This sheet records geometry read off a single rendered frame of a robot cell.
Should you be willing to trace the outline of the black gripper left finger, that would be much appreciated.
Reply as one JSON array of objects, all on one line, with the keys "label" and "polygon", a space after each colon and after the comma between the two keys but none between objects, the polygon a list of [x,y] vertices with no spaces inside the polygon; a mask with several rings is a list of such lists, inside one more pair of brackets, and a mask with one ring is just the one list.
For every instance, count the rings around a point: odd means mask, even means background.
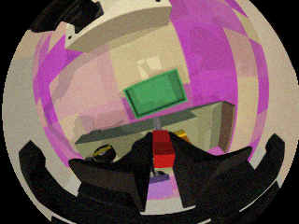
[{"label": "black gripper left finger", "polygon": [[139,213],[146,212],[150,168],[153,160],[153,132],[149,132],[115,163],[98,163],[72,158],[68,165],[79,182],[130,193]]}]

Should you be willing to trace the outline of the yellow chock with orange handle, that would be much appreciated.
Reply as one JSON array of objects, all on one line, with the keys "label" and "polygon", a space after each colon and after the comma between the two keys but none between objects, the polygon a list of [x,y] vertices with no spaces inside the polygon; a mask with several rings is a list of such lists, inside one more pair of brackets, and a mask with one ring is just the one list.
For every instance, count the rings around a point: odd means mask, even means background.
[{"label": "yellow chock with orange handle", "polygon": [[173,133],[178,135],[178,137],[180,137],[180,138],[184,138],[184,141],[190,142],[190,139],[188,139],[188,137],[186,137],[186,132],[184,132],[184,130],[174,131]]}]

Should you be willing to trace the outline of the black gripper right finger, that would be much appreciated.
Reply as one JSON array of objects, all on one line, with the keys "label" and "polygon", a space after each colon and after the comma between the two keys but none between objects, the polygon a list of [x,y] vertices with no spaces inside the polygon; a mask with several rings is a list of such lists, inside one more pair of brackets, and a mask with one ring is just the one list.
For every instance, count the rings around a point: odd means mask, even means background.
[{"label": "black gripper right finger", "polygon": [[249,158],[253,147],[244,147],[235,152],[214,156],[205,150],[192,146],[173,132],[168,132],[176,152],[173,173],[183,209],[195,205],[195,201],[205,193],[214,179],[229,168]]}]

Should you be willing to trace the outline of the red-headed pin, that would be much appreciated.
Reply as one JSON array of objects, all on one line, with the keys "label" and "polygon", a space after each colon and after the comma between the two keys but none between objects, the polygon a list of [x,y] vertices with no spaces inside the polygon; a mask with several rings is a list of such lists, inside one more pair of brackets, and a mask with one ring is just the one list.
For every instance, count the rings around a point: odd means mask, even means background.
[{"label": "red-headed pin", "polygon": [[168,131],[162,131],[160,117],[154,117],[153,131],[153,168],[172,168],[176,152],[173,149]]}]

